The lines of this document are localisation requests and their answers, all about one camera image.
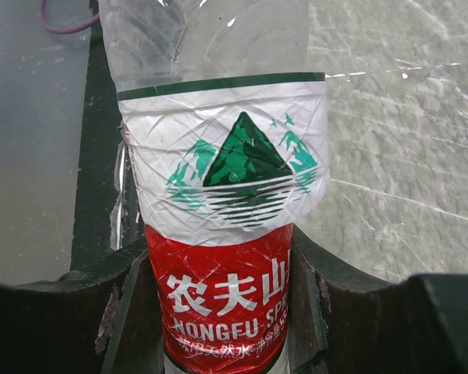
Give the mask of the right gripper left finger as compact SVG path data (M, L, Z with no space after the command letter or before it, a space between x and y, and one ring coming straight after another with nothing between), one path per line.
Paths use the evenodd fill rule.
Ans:
M0 284L0 373L160 373L161 312L140 238L55 281Z

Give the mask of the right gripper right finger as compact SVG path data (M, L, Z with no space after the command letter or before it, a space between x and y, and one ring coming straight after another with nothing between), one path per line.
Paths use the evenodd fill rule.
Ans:
M468 373L468 274L391 284L292 236L292 372Z

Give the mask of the red label water bottle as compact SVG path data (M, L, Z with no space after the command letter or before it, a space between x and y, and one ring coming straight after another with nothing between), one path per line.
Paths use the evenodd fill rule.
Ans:
M293 225L329 174L307 1L102 1L167 373L287 373Z

